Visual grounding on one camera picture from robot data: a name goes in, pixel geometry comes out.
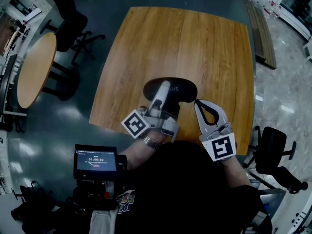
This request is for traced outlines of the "white cabinet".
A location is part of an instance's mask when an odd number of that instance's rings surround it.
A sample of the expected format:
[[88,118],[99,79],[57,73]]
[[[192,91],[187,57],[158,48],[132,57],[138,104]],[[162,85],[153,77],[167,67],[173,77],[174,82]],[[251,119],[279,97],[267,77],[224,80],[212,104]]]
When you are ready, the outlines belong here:
[[306,53],[306,60],[312,63],[312,38],[303,46],[303,50]]

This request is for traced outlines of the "grey metal cart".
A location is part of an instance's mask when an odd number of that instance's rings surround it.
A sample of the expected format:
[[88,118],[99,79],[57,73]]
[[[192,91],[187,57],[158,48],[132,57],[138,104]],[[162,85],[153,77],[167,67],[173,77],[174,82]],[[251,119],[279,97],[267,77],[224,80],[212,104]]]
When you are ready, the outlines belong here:
[[273,218],[287,191],[275,186],[254,188],[258,190],[262,203],[269,205],[270,208],[267,213],[270,218]]

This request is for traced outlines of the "black office chair with coat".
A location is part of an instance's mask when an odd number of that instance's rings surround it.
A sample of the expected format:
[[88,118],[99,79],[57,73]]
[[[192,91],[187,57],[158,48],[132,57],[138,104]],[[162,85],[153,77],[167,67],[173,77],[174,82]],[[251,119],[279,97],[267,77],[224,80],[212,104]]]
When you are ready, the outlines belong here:
[[57,39],[58,52],[67,52],[70,49],[74,50],[75,54],[71,61],[72,65],[76,65],[76,58],[82,50],[84,50],[91,59],[95,59],[95,56],[87,48],[87,44],[98,38],[104,39],[105,35],[99,34],[87,38],[87,36],[92,33],[91,31],[84,30],[87,26],[88,19],[77,10],[75,0],[53,1],[57,6],[63,22],[59,27],[54,27],[51,25],[51,20],[48,20],[39,33],[42,34],[44,30],[53,31]]

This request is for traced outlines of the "silver wrist watch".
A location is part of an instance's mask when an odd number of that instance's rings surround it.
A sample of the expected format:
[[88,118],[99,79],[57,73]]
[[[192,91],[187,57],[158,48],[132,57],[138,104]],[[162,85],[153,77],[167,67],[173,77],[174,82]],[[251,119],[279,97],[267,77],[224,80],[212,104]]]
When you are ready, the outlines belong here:
[[157,149],[160,145],[160,143],[158,143],[146,134],[141,135],[139,138],[150,148]]

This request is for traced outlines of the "round wooden table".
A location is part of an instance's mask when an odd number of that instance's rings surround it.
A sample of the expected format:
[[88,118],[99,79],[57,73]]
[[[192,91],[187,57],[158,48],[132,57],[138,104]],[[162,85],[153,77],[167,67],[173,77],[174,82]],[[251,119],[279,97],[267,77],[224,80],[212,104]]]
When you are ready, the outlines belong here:
[[55,61],[57,38],[46,33],[32,46],[20,69],[17,98],[19,106],[29,108],[45,92],[67,100],[76,92],[80,76]]

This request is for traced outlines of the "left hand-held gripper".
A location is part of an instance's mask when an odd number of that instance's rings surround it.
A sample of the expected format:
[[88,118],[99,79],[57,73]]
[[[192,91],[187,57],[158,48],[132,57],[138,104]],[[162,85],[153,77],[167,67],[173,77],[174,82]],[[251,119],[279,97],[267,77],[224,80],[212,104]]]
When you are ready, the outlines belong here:
[[163,134],[170,136],[171,142],[175,141],[179,130],[177,119],[180,106],[176,103],[164,105],[170,86],[169,81],[162,82],[152,101],[152,108],[142,106],[138,110],[135,109],[121,122],[121,125],[133,138],[142,136],[149,129],[158,129]]

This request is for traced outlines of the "black monitor with lit screen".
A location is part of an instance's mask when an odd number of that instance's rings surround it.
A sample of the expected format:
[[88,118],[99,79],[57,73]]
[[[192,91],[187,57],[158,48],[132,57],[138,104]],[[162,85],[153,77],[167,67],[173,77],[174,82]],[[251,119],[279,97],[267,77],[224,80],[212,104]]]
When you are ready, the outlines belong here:
[[112,146],[75,145],[73,176],[76,180],[114,181],[128,171],[125,155]]

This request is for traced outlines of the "person's black shirt torso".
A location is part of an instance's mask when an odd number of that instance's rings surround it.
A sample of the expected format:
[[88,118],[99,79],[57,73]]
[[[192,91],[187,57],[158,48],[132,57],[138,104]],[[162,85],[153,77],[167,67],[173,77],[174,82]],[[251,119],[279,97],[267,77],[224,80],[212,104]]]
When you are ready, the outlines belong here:
[[220,163],[191,142],[162,144],[124,186],[115,234],[272,234],[258,190],[230,188]]

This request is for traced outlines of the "person's left forearm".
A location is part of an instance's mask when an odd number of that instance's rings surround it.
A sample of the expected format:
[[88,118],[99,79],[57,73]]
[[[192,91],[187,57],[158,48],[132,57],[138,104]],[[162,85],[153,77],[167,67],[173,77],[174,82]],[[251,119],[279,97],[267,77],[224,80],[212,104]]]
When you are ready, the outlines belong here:
[[[158,129],[149,129],[143,133],[143,135],[144,134],[160,143],[160,145],[167,138],[167,135]],[[156,149],[150,148],[140,138],[137,138],[135,142],[122,151],[120,155],[126,156],[127,169],[128,171],[131,171],[144,164],[155,153],[155,151]]]

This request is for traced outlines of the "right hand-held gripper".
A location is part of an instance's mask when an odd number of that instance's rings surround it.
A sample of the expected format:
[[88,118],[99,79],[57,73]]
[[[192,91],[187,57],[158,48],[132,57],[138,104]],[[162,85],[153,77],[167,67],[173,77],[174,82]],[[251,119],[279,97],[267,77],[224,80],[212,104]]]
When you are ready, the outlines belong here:
[[[199,137],[204,149],[213,162],[229,159],[236,155],[236,142],[225,111],[207,100],[195,100],[194,109],[202,134]],[[210,132],[212,126],[220,126]]]

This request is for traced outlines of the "group of clear water bottles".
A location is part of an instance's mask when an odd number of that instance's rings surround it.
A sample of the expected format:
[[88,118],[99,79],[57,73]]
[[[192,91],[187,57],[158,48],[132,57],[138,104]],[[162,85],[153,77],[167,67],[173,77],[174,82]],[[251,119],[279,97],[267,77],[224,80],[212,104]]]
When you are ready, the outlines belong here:
[[270,16],[274,19],[280,17],[282,8],[280,5],[275,3],[273,0],[248,0],[252,5],[260,10],[262,10],[265,16]]

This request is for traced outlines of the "person's right forearm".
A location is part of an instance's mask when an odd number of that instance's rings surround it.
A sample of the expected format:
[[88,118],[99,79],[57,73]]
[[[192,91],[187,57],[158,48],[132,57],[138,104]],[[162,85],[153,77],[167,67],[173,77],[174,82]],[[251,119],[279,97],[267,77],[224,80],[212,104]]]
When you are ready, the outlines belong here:
[[236,156],[221,160],[220,165],[223,168],[227,184],[230,188],[251,185],[246,172],[238,162]]

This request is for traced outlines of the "black zippered case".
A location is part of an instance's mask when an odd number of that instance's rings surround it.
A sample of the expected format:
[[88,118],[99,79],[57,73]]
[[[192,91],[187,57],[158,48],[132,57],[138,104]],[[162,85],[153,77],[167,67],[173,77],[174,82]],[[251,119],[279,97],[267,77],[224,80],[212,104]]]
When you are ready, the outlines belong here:
[[196,85],[187,79],[176,77],[155,78],[148,81],[143,88],[143,94],[148,101],[152,101],[164,81],[170,82],[167,95],[168,100],[191,103],[197,98]]

